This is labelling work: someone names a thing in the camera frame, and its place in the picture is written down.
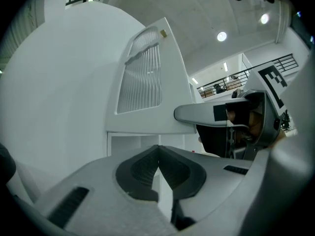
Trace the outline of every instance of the fluorescent light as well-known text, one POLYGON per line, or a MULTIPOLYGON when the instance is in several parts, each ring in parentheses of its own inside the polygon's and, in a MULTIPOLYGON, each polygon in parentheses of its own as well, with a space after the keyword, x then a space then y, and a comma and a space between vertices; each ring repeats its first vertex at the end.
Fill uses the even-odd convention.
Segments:
POLYGON ((227 64, 226 64, 226 62, 224 62, 223 65, 224 65, 225 71, 227 72, 228 69, 227 69, 227 64))
POLYGON ((262 16, 261 16, 261 23, 262 24, 266 24, 268 21, 269 21, 269 16, 268 16, 268 14, 263 14, 262 16))
POLYGON ((198 81, 197 81, 195 78, 192 78, 192 80, 193 80, 196 84, 198 84, 198 81))
POLYGON ((224 31, 221 31, 217 36, 218 41, 222 42, 226 40, 226 33, 224 31))

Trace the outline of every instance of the balcony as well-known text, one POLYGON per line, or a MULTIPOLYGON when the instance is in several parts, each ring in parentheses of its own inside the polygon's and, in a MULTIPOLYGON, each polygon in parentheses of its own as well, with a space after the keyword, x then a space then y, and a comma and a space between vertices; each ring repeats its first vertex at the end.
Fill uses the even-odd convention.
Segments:
MULTIPOLYGON (((277 67, 277 69, 283 73, 283 76, 290 74, 291 72, 296 72, 296 68, 299 66, 295 61, 293 54, 282 56, 278 59, 273 59, 271 62, 277 67)), ((250 75, 252 69, 260 66, 253 66, 246 70, 234 73, 228 77, 221 78, 219 80, 213 81, 211 83, 205 84, 198 89, 202 98, 207 98, 216 94, 220 94, 226 91, 231 91, 231 93, 246 84, 246 81, 250 75)))

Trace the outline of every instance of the black vent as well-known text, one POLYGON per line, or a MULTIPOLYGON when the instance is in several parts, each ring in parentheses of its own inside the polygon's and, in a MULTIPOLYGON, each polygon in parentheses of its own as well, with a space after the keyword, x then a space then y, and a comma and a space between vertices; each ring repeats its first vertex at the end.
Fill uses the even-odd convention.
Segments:
POLYGON ((242 175, 246 175, 246 173, 248 171, 248 169, 243 169, 243 168, 239 168, 239 167, 235 167, 235 166, 231 166, 231 165, 225 166, 224 170, 235 172, 235 173, 242 174, 242 175))
POLYGON ((83 187, 73 189, 49 215, 48 220, 60 228, 64 228, 89 190, 83 187))

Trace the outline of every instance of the recessed light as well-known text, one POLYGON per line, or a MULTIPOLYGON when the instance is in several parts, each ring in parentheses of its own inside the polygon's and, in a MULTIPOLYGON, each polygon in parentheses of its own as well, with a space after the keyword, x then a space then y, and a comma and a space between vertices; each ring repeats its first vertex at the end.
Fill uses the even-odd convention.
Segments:
POLYGON ((198 81, 197 81, 195 78, 192 78, 192 80, 193 80, 196 84, 198 84, 198 81))
POLYGON ((266 23, 268 23, 268 21, 269 21, 269 16, 268 16, 268 14, 263 14, 262 16, 261 16, 261 23, 262 24, 266 24, 266 23))
POLYGON ((227 69, 227 64, 226 64, 226 62, 224 62, 223 65, 224 65, 225 71, 227 72, 228 69, 227 69))
POLYGON ((217 36, 218 41, 222 42, 226 40, 226 33, 224 31, 221 31, 217 36))

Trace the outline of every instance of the cabinet door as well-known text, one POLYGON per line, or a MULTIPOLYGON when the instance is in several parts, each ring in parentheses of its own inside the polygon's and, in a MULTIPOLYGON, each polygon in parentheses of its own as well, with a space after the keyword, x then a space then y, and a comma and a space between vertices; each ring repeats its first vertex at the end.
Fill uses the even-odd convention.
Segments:
POLYGON ((139 134, 195 133, 174 119, 176 107, 192 104, 182 55, 165 18, 128 42, 113 81, 105 129, 139 134))

